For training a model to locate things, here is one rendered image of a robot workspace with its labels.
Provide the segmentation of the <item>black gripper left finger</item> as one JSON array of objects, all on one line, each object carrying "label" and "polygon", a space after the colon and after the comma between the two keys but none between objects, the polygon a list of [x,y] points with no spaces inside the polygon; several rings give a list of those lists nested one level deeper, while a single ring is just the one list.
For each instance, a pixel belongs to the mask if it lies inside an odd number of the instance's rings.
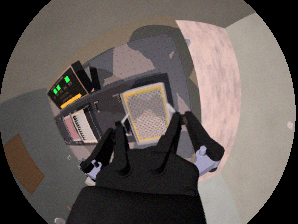
[{"label": "black gripper left finger", "polygon": [[109,164],[112,153],[112,168],[114,171],[119,176],[125,176],[130,172],[127,155],[130,147],[127,135],[129,135],[131,126],[127,115],[122,121],[116,121],[115,125],[116,129],[111,127],[106,130],[91,155],[80,166],[81,170],[94,182],[97,173]]}]

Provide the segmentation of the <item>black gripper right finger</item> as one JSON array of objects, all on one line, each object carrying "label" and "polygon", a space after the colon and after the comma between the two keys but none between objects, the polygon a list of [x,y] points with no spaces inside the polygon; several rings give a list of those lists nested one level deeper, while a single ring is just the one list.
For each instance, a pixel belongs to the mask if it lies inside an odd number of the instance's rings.
[{"label": "black gripper right finger", "polygon": [[148,172],[158,175],[165,169],[170,151],[176,154],[181,125],[186,125],[194,151],[195,165],[199,170],[199,177],[207,172],[215,172],[221,162],[225,149],[213,140],[195,115],[191,111],[180,114],[168,103],[170,123],[164,135],[161,135],[155,149],[145,161]]}]

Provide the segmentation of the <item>grey base plate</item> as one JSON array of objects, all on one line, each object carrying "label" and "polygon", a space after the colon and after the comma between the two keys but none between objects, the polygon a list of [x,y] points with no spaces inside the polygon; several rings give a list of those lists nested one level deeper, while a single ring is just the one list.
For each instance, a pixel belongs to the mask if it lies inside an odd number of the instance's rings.
[{"label": "grey base plate", "polygon": [[[153,75],[167,73],[169,77],[174,109],[180,114],[192,111],[190,93],[184,66],[172,36],[162,33],[138,38],[116,46],[85,65],[95,67],[101,89],[59,110],[50,100],[54,115],[57,116],[75,104],[110,88]],[[81,161],[85,161],[94,150],[94,146],[71,146]],[[193,146],[185,125],[182,125],[177,155],[192,162]]]}]

